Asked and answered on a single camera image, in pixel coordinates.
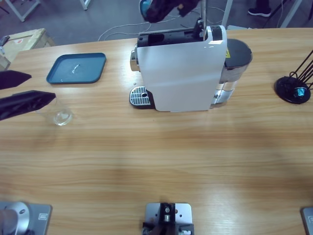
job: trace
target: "shoe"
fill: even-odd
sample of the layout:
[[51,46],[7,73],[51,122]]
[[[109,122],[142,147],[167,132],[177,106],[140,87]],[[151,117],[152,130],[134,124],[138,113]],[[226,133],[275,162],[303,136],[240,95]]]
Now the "shoe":
[[263,16],[263,17],[270,17],[271,9],[268,8],[266,10],[261,10],[258,8],[250,8],[248,13],[252,16]]

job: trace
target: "plastic tray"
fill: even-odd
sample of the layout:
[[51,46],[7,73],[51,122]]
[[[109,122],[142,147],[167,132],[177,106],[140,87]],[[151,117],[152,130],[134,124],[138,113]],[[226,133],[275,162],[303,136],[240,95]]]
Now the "plastic tray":
[[60,56],[52,66],[47,82],[51,84],[93,83],[99,80],[106,56],[103,53]]

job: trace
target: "silver knob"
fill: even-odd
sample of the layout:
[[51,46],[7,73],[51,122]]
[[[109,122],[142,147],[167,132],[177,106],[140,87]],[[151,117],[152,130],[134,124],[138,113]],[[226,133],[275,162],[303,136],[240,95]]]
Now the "silver knob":
[[135,46],[135,49],[132,50],[130,63],[132,71],[140,71],[137,58],[137,45]]

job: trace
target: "cable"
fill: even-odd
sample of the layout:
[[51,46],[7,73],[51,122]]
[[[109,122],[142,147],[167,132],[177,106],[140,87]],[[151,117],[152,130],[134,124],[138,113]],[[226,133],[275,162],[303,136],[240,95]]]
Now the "cable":
[[[225,12],[224,10],[219,9],[219,8],[217,8],[217,7],[213,7],[213,6],[208,6],[207,8],[217,9],[217,10],[220,10],[220,11],[222,11],[222,12]],[[172,19],[169,19],[169,20],[166,20],[166,21],[157,22],[157,24],[169,22],[169,21],[175,20],[175,19],[177,19],[177,18],[180,17],[180,16],[172,16],[172,15],[168,15],[168,16],[169,16],[169,17],[173,17],[173,18],[172,18]],[[221,21],[218,21],[218,22],[211,22],[210,20],[207,20],[207,21],[208,21],[210,24],[218,24],[218,23],[222,22],[222,20],[221,20]],[[109,32],[109,31],[111,31],[112,29],[121,28],[121,27],[125,27],[125,26],[144,25],[144,24],[148,24],[148,23],[149,23],[149,22],[144,22],[144,23],[139,23],[139,24],[138,24],[138,23],[130,23],[130,24],[124,24],[124,25],[120,25],[120,26],[115,26],[115,27],[109,28],[107,31],[105,31],[104,33],[102,33],[102,34],[100,35],[100,37],[98,38],[98,42],[99,42],[100,39],[103,37],[103,35],[105,35],[105,34],[106,34],[107,32]],[[151,28],[152,24],[151,24],[151,23],[149,23],[149,24],[150,24],[150,26],[149,26],[145,31],[143,31],[143,32],[147,32],[147,31]],[[106,36],[103,41],[105,41],[109,36],[111,36],[111,35],[116,35],[116,34],[138,35],[139,33],[112,33],[112,34],[109,34],[108,36]]]
[[[218,7],[208,6],[207,8],[217,9],[217,10],[222,11],[222,12],[225,13],[224,10],[222,10],[222,9],[220,9],[220,8],[218,8]],[[209,19],[207,19],[207,21],[208,21],[210,24],[218,24],[218,23],[222,22],[223,20],[220,20],[220,21],[217,21],[217,22],[211,22]]]
[[283,12],[284,12],[284,3],[283,3],[283,0],[282,0],[282,13],[280,14],[280,18],[279,18],[279,20],[278,20],[278,22],[277,22],[277,26],[276,26],[276,28],[278,28],[279,23],[280,23],[280,20],[281,20],[281,19],[282,19],[282,17],[283,17]]
[[[169,19],[169,20],[166,20],[166,21],[157,22],[157,24],[159,24],[159,23],[165,23],[165,22],[169,22],[169,21],[175,20],[175,19],[179,18],[180,16],[171,16],[171,17],[173,17],[173,18],[172,18],[172,19]],[[149,22],[144,22],[144,23],[139,23],[139,24],[138,24],[138,23],[130,23],[130,24],[125,24],[125,25],[120,25],[120,26],[115,26],[115,27],[109,28],[107,31],[105,31],[103,34],[100,35],[100,37],[98,38],[98,42],[100,41],[100,39],[102,38],[103,35],[105,35],[107,32],[109,32],[109,31],[112,30],[112,29],[120,28],[120,27],[125,27],[125,26],[143,25],[143,24],[148,24],[148,23],[149,23]],[[150,24],[149,28],[147,28],[147,29],[146,29],[145,31],[143,31],[143,32],[147,32],[147,31],[151,28],[152,24],[151,24],[151,23],[149,23],[149,24]],[[109,34],[107,37],[105,37],[105,39],[104,39],[103,41],[105,41],[109,36],[115,35],[115,34],[138,35],[139,33],[112,33],[112,34]]]
[[[148,27],[145,31],[143,31],[143,32],[147,32],[147,31],[151,28],[151,26],[152,26],[152,24],[150,24],[149,27]],[[111,34],[109,34],[107,37],[105,37],[105,38],[103,39],[103,41],[105,41],[109,36],[115,35],[115,34],[138,35],[139,33],[111,33]]]

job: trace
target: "wood grain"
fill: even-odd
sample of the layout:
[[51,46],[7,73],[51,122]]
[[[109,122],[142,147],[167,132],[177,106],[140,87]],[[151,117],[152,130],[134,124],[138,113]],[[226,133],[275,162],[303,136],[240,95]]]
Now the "wood grain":
[[[32,79],[0,92],[55,92],[75,117],[35,113],[0,122],[0,200],[53,206],[50,235],[140,234],[149,202],[188,202],[199,235],[299,235],[313,205],[312,99],[292,105],[274,82],[312,49],[313,29],[230,31],[253,61],[227,105],[207,112],[136,110],[129,66],[136,39],[22,51],[12,70]],[[103,52],[94,84],[49,85],[63,54]]]

